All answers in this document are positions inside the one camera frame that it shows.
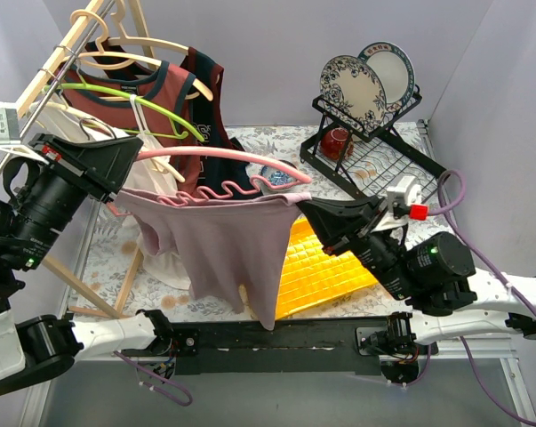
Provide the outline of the pink hanger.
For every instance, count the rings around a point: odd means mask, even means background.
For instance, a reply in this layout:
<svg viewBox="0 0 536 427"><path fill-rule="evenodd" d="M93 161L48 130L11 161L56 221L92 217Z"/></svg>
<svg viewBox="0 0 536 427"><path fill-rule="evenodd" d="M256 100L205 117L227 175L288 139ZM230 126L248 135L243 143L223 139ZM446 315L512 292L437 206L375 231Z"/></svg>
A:
<svg viewBox="0 0 536 427"><path fill-rule="evenodd" d="M288 184L282 184L278 186L272 185L266 178L260 175L253 175L250 178L250 183L254 187L254 190L242 189L237 183L233 181L224 181L222 183L222 188L226 191L225 194L217 194L209 187L200 186L197 188L198 195L201 196L202 200L209 200L210 198L214 199L226 199L229 196L233 195L233 190L243 194L250 195L255 194L260 191L259 182L263 182L265 186L269 189L289 189L295 185L299 184L310 184L312 179L302 171L297 168L291 167L283 163L282 161L270 158L263 157L260 155L252 154L249 152L238 151L233 149L222 149L222 148L213 148L213 147L197 147L197 146L179 146L179 147L170 147L163 149L153 149L149 151L140 152L137 157L134 159L134 162L144 161L148 159L153 159L154 157L163 157L163 156L207 156L207 157L220 157L230 160L237 160L243 162L249 162L254 164L260 164L275 168L282 173L286 173L288 176L294 179L293 182Z"/></svg>

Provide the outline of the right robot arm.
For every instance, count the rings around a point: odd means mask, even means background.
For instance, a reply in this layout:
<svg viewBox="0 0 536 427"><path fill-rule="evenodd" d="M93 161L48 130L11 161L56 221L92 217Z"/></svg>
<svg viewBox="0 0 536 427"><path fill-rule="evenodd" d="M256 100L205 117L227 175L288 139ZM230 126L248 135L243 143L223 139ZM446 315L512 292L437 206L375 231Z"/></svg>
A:
<svg viewBox="0 0 536 427"><path fill-rule="evenodd" d="M393 238L393 230L426 219L426 205L366 197L313 198L298 207L326 254L353 254L409 308L388 315L380 331L359 335L361 349L402 354L413 346L487 333L536 340L536 278L476 268L471 247L451 232L437 232L411 249Z"/></svg>

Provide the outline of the white tank top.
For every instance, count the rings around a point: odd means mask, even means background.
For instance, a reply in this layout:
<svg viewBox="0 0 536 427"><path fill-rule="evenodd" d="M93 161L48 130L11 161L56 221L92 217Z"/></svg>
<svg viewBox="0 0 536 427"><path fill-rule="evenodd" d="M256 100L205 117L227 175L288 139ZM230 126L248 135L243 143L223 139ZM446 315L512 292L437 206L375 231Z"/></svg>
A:
<svg viewBox="0 0 536 427"><path fill-rule="evenodd" d="M37 123L48 133L72 142L103 141L127 135L124 129L112 127L98 118L97 121L82 119L47 106L39 114ZM161 195L175 193L182 182L154 168L150 159L134 163L125 186ZM143 237L138 238L138 247L143 254L143 268L148 274L173 288L187 290L190 287L190 279L177 254L153 255L146 248Z"/></svg>

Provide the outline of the pink tank top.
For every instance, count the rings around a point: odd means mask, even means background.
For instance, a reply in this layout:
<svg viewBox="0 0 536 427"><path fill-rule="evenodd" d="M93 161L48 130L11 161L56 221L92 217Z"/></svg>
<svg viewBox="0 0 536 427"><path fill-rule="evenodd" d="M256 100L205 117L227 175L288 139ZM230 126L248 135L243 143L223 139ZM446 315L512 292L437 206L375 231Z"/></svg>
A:
<svg viewBox="0 0 536 427"><path fill-rule="evenodd" d="M249 304L272 330L291 228L298 204L310 199L300 192L183 205L177 197L123 189L116 205L133 215L150 255L179 256L194 298L221 298L237 313Z"/></svg>

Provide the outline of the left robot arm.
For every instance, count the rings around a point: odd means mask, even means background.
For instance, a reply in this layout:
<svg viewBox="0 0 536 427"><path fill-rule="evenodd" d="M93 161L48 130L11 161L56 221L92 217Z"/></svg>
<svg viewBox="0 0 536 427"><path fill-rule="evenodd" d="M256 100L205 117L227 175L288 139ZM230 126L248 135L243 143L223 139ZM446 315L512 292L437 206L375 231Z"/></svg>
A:
<svg viewBox="0 0 536 427"><path fill-rule="evenodd" d="M37 159L16 157L3 170L0 200L0 396L48 382L87 353L136 351L168 355L173 331L160 310L86 325L43 315L17 323L9 303L24 282L15 271L36 269L87 198L116 199L142 148L137 137L75 143L39 133Z"/></svg>

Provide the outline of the cream hanger front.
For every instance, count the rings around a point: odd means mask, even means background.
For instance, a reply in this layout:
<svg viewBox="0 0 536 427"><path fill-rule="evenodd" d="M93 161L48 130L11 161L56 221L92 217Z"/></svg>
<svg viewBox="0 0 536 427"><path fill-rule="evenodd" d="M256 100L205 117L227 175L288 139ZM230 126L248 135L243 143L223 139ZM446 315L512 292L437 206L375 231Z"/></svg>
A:
<svg viewBox="0 0 536 427"><path fill-rule="evenodd" d="M58 109L65 113L68 113L70 115L76 116L78 118L82 119L88 119L92 121L97 121L97 118L89 115L88 113L85 113L79 109L75 109L73 107L63 105L61 103L53 102L53 101L47 101L46 106L51 109ZM154 170L159 173L169 173L172 175L173 178L175 178L179 182L184 182L184 177L171 165L169 165L167 162L165 162L160 157L152 157L150 158L150 161L154 164L155 168Z"/></svg>

